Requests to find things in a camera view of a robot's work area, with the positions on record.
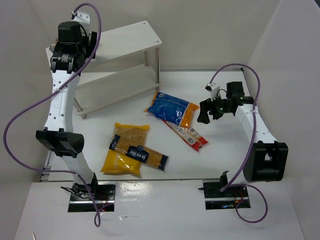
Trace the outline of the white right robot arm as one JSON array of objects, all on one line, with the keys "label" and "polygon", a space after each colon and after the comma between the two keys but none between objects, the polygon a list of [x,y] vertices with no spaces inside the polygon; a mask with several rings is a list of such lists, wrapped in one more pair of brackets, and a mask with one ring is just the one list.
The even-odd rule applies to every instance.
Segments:
[{"label": "white right robot arm", "polygon": [[226,85],[226,97],[220,95],[221,88],[215,83],[208,83],[206,90],[210,98],[200,102],[197,122],[210,123],[225,114],[233,114],[241,123],[250,143],[244,161],[238,170],[225,171],[220,176],[221,190],[255,182],[278,182],[284,177],[289,148],[278,141],[264,123],[255,100],[246,96],[240,81]]}]

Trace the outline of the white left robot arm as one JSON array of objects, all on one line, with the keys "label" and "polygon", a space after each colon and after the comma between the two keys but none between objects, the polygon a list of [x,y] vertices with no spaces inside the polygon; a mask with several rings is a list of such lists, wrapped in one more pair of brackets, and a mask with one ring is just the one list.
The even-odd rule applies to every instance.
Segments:
[{"label": "white left robot arm", "polygon": [[74,172],[74,185],[69,192],[82,197],[97,193],[98,180],[83,154],[84,136],[73,131],[73,106],[81,74],[93,51],[83,26],[76,21],[58,26],[58,41],[50,58],[52,92],[50,109],[43,130],[36,139],[65,162]]}]

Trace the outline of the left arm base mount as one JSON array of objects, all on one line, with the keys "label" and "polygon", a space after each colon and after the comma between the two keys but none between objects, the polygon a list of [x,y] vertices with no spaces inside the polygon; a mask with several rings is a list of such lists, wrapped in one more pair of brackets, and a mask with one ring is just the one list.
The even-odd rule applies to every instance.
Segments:
[{"label": "left arm base mount", "polygon": [[[81,190],[77,185],[70,187],[61,187],[70,193],[68,204],[69,213],[95,212],[95,207],[91,201],[88,191]],[[102,212],[113,212],[115,209],[116,183],[98,182],[96,193],[93,199],[97,208]]]}]

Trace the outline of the yellow fusilli pasta bag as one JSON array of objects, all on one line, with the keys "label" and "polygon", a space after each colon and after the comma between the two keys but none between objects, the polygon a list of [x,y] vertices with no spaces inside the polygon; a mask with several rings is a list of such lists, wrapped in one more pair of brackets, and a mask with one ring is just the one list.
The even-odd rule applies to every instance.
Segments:
[{"label": "yellow fusilli pasta bag", "polygon": [[144,146],[149,129],[148,124],[132,125],[116,122],[111,139],[115,142],[110,143],[110,149],[100,171],[104,174],[132,174],[139,177],[141,162],[129,154],[129,147]]}]

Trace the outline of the white two-tier shelf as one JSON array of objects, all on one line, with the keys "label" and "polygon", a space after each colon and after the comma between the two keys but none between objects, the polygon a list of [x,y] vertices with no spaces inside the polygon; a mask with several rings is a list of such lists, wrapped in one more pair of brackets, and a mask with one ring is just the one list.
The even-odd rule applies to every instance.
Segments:
[{"label": "white two-tier shelf", "polygon": [[160,88],[162,41],[146,21],[101,34],[93,59],[81,73],[74,107],[83,119],[109,105]]}]

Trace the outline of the spaghetti bag with navy ends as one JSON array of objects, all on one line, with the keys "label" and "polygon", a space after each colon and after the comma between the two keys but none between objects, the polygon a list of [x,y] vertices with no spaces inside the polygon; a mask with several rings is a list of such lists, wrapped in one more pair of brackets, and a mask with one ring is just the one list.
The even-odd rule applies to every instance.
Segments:
[{"label": "spaghetti bag with navy ends", "polygon": [[161,171],[165,170],[169,158],[167,155],[117,134],[114,135],[109,149]]}]

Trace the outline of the fusilli bag with dark label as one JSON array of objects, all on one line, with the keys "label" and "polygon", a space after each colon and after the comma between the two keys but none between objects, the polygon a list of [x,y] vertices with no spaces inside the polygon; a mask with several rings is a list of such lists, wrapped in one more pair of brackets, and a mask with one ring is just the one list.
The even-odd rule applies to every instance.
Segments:
[{"label": "fusilli bag with dark label", "polygon": [[55,46],[56,46],[56,44],[58,43],[58,41],[59,41],[59,39],[56,38],[56,39],[54,40],[54,42],[50,45],[49,50],[50,50],[52,53],[54,52]]}]

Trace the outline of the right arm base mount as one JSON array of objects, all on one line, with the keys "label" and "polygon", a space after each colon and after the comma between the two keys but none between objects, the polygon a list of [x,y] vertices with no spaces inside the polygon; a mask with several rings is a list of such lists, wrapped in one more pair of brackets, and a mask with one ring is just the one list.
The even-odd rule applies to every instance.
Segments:
[{"label": "right arm base mount", "polygon": [[248,190],[244,186],[231,187],[224,192],[220,191],[221,185],[217,180],[205,180],[198,188],[203,192],[206,210],[227,210],[251,208]]}]

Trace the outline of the blue and orange pasta bag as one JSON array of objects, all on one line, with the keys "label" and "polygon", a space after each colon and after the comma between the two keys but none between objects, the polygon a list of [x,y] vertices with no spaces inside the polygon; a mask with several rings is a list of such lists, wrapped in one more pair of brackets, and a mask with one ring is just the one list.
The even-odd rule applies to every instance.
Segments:
[{"label": "blue and orange pasta bag", "polygon": [[195,103],[157,91],[151,105],[144,112],[151,113],[161,120],[189,128],[194,112],[199,108]]}]

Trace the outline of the red spaghetti packet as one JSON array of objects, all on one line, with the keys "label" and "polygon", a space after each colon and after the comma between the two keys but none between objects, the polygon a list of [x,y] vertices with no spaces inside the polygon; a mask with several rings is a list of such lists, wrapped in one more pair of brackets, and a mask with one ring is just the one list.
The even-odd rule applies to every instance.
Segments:
[{"label": "red spaghetti packet", "polygon": [[200,135],[194,128],[186,128],[175,123],[163,120],[163,122],[175,132],[187,145],[199,152],[199,150],[209,144],[209,142]]}]

